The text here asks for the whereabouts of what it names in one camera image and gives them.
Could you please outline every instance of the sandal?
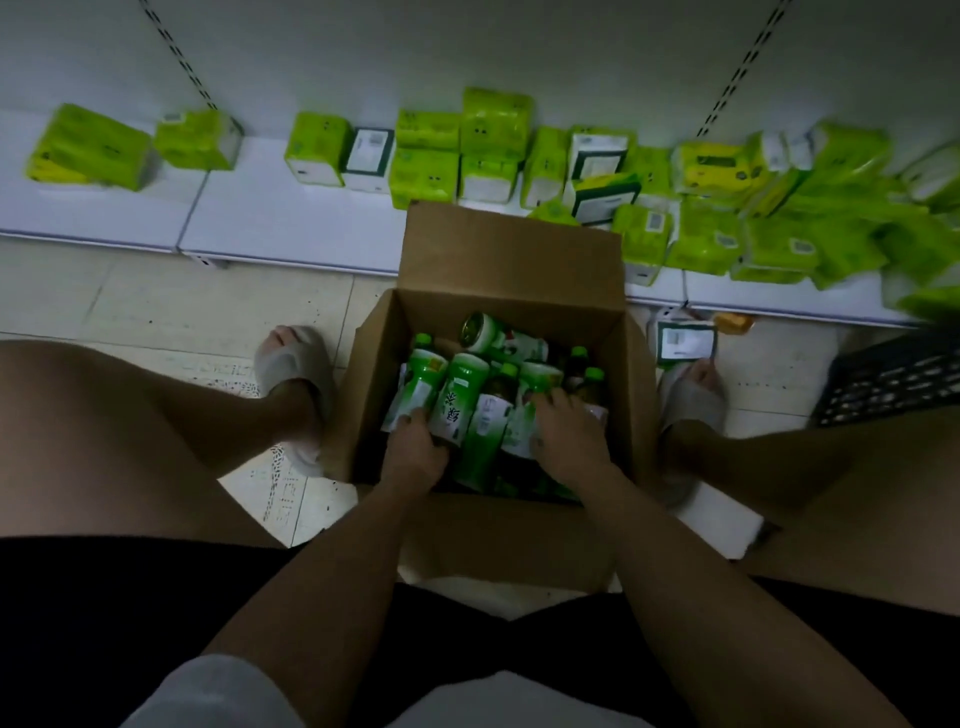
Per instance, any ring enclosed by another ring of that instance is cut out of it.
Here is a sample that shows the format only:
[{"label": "sandal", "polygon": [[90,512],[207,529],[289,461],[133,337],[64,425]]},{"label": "sandal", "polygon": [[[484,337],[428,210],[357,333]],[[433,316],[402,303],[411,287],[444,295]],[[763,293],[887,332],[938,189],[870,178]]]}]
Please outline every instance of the sandal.
[{"label": "sandal", "polygon": [[[660,378],[660,438],[680,420],[699,420],[715,432],[723,432],[727,398],[684,376],[694,362],[678,364]],[[659,498],[667,508],[685,502],[699,479],[695,475],[665,473],[666,490]]]},{"label": "sandal", "polygon": [[[303,379],[312,385],[310,390],[321,421],[329,422],[336,387],[324,339],[310,327],[290,328],[299,341],[284,344],[268,352],[257,352],[253,358],[253,374],[260,396],[266,397],[282,382]],[[283,450],[300,473],[307,477],[323,476],[324,466],[320,462],[319,448],[285,443]]]}]

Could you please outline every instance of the black crate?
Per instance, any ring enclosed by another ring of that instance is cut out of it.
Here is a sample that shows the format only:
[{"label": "black crate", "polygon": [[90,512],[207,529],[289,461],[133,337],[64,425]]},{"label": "black crate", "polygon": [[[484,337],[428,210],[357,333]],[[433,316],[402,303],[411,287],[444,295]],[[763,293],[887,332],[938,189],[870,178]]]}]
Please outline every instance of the black crate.
[{"label": "black crate", "polygon": [[852,425],[949,404],[960,404],[960,328],[927,329],[836,357],[810,424]]}]

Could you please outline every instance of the shelf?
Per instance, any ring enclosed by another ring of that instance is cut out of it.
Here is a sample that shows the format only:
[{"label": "shelf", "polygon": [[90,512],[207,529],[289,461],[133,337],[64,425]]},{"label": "shelf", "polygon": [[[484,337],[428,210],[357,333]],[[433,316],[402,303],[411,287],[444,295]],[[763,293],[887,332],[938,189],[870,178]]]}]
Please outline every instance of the shelf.
[{"label": "shelf", "polygon": [[[395,276],[406,213],[389,195],[300,184],[290,174],[286,142],[244,140],[232,172],[211,172],[180,249],[190,255]],[[519,187],[507,205],[462,201],[473,209],[524,216]],[[684,301],[679,271],[650,288],[627,285],[640,303]]]},{"label": "shelf", "polygon": [[818,291],[809,280],[796,285],[776,285],[689,272],[685,278],[691,308],[867,326],[905,327],[919,323],[905,313],[883,307],[879,273],[851,280],[847,285],[828,291]]},{"label": "shelf", "polygon": [[0,111],[0,233],[174,252],[205,172],[162,164],[140,192],[31,182],[23,168],[47,120],[46,114]]}]

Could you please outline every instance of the open cardboard box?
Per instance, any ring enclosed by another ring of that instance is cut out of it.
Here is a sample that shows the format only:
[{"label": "open cardboard box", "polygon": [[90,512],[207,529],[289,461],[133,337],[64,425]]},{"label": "open cardboard box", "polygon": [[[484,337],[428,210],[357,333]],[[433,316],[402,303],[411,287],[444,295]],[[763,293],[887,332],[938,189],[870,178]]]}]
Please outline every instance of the open cardboard box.
[{"label": "open cardboard box", "polygon": [[[380,425],[417,331],[457,339],[473,311],[565,347],[589,348],[611,391],[613,461],[652,482],[659,408],[655,366],[626,310],[619,236],[453,205],[410,206],[399,279],[357,329],[324,438],[328,477],[361,494],[379,478]],[[583,592],[606,589],[612,552],[583,508],[431,494],[409,521],[401,564],[423,577],[465,575]]]}]

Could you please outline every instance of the white sleeve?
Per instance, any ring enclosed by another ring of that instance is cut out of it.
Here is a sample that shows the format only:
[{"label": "white sleeve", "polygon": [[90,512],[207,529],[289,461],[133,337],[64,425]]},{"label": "white sleeve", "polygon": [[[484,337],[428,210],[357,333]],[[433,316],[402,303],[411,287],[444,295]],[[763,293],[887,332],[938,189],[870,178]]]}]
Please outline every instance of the white sleeve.
[{"label": "white sleeve", "polygon": [[286,696],[257,667],[228,655],[184,663],[122,728],[305,728]]}]

